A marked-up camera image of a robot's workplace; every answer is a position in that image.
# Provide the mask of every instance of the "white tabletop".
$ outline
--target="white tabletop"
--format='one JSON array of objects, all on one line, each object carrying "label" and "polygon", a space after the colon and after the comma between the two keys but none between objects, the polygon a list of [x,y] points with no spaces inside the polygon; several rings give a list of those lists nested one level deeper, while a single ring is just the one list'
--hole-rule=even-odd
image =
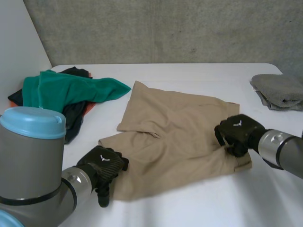
[{"label": "white tabletop", "polygon": [[[74,65],[53,68],[60,72]],[[270,111],[261,104],[249,81],[257,74],[281,74],[265,63],[252,64],[127,64],[75,65],[93,78],[112,77],[132,87],[138,80],[148,87],[214,96],[240,104],[241,113],[274,128],[301,136],[303,113]],[[97,104],[85,117],[79,135],[65,146],[63,169],[117,134],[131,92]],[[100,208],[95,192],[62,227],[302,227],[303,180],[270,168],[253,150],[253,168],[203,180],[133,202],[112,201]]]}]

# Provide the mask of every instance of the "green towel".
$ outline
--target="green towel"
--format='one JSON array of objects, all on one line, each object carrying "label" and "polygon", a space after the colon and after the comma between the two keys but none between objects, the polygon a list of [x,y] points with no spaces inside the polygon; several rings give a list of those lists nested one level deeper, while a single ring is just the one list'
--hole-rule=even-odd
[{"label": "green towel", "polygon": [[51,70],[23,82],[23,106],[40,107],[62,113],[68,104],[81,101],[102,103],[122,97],[130,87],[113,78],[89,79]]}]

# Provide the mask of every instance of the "khaki shorts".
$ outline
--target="khaki shorts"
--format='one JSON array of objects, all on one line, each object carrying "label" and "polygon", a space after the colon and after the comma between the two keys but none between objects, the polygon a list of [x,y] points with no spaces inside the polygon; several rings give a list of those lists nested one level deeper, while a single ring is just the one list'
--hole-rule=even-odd
[{"label": "khaki shorts", "polygon": [[99,145],[129,159],[114,199],[135,200],[189,183],[251,168],[247,153],[236,158],[220,147],[214,128],[239,114],[239,105],[208,96],[146,87],[135,82],[118,135]]}]

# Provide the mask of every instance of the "blue cap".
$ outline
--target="blue cap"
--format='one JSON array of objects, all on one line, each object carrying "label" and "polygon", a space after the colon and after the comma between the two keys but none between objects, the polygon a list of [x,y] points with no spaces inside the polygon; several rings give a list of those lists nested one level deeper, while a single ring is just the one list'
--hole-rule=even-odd
[{"label": "blue cap", "polygon": [[12,107],[4,111],[0,124],[16,134],[53,140],[66,134],[63,114],[35,107]]},{"label": "blue cap", "polygon": [[11,214],[0,210],[0,226],[1,227],[24,227],[18,219]]}]

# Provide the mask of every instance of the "pile of clothes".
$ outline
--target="pile of clothes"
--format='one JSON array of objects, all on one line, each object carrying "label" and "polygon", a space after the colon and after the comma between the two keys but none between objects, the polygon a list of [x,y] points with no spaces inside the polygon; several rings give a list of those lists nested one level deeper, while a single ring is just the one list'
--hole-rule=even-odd
[{"label": "pile of clothes", "polygon": [[21,90],[8,99],[17,106],[39,107],[62,113],[66,118],[65,144],[79,133],[83,116],[95,105],[122,97],[130,87],[112,78],[93,79],[84,69],[51,70],[25,78]]},{"label": "pile of clothes", "polygon": [[296,77],[260,74],[251,79],[263,105],[270,110],[303,111],[303,84]]}]

